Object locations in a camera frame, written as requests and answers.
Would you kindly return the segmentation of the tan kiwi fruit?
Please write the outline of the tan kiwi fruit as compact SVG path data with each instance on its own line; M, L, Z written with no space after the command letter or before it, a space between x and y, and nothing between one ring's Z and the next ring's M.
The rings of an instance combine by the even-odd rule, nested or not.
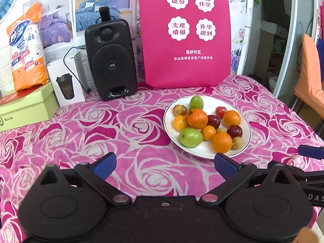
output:
M239 137L239 136L238 137L234 137L232 139L232 149L233 150L239 150L239 149L241 149L243 147L243 144L244 144L243 139L241 137Z

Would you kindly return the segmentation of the large orange front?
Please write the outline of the large orange front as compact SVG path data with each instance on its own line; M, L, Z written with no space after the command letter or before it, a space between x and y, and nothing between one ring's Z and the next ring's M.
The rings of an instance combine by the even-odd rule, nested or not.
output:
M216 133L210 142L215 153L225 154L232 148L232 138L226 132Z

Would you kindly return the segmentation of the dark red plum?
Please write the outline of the dark red plum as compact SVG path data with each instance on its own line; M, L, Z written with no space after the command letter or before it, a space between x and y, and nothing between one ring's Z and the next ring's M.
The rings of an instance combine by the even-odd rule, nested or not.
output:
M235 137L242 137L243 130L239 125L231 125L227 129L227 133L231 136L232 139L234 139Z
M216 115L208 115L208 123L207 125L213 126L214 129L218 129L220 127L220 119Z

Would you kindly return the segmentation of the small yellow fruit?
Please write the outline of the small yellow fruit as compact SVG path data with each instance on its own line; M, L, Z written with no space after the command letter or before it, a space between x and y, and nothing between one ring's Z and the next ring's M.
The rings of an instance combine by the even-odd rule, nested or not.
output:
M223 127L219 127L217 130L216 130L217 133L226 133L227 132L227 129L223 128Z

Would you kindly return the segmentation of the small orange tangerine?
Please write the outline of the small orange tangerine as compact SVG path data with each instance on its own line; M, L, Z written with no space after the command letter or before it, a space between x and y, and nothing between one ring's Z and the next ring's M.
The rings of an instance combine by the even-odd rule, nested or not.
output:
M217 132L216 129L213 128L213 126L206 125L201 129L201 133L205 141L210 141Z

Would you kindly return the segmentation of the green apple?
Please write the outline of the green apple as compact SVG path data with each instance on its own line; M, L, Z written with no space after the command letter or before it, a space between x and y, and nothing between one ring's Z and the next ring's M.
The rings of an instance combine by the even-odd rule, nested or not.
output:
M203 110L204 108L204 102L203 99L199 96L193 96L190 100L190 109L201 109Z
M184 128L178 136L178 141L186 148L195 148L203 141L203 135L195 128Z

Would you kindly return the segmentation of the red peach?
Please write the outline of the red peach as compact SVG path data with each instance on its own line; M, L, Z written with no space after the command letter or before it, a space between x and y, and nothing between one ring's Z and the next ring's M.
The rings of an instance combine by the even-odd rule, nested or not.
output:
M224 114L227 112L226 107L217 107L215 109L215 115L221 120L223 119Z

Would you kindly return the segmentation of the orange with leaf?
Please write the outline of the orange with leaf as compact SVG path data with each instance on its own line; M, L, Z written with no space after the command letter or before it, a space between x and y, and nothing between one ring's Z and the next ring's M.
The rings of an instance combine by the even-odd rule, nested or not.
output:
M188 125L195 129L202 129L208 124L208 116L201 109L190 109L187 116Z

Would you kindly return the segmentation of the yellow orange citrus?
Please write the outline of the yellow orange citrus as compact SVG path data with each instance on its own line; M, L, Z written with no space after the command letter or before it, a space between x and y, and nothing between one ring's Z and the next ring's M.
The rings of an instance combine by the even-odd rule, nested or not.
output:
M187 118L183 115L177 115L173 119L173 128L181 132L183 129L188 127Z

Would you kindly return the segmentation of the red yellow nectarine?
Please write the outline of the red yellow nectarine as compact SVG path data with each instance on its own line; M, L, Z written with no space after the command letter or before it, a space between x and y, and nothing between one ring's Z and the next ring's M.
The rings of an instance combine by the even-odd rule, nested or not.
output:
M184 105L177 104L173 107L173 115L174 116L185 116L187 114L188 109Z

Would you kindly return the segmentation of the orange covered chair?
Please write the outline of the orange covered chair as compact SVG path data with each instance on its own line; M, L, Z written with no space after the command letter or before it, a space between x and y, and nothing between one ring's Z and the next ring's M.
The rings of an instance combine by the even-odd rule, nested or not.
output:
M302 63L295 95L323 118L323 89L320 59L313 39L302 35Z

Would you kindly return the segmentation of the light green shoe box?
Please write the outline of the light green shoe box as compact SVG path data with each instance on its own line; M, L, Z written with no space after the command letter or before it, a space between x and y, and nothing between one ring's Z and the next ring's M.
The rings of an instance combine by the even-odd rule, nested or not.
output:
M1 97L2 132L48 121L59 104L52 84L38 85Z

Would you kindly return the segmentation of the white coffee cup box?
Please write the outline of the white coffee cup box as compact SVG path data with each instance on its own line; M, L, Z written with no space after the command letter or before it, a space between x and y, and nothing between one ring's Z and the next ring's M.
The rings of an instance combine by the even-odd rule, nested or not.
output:
M62 58L50 62L47 70L60 107L86 100L89 87L81 53L75 47L69 49Z

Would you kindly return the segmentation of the black speaker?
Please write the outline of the black speaker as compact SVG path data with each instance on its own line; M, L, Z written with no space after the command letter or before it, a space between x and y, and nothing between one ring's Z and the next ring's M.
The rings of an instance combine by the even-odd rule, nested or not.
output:
M100 99L109 101L136 93L136 64L127 21L111 20L88 27L85 45Z

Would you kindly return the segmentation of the bedding poster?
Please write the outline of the bedding poster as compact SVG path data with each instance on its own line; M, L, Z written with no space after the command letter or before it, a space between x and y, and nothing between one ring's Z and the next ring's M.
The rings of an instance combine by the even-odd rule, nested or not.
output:
M74 45L84 43L84 32L88 26L82 23L82 13L79 10L93 7L97 12L102 6L112 7L129 23L133 48L138 49L137 0L1 0L1 67L10 65L7 27L34 2L40 2L43 5L42 11L46 14L59 13L59 17L66 21L70 41Z

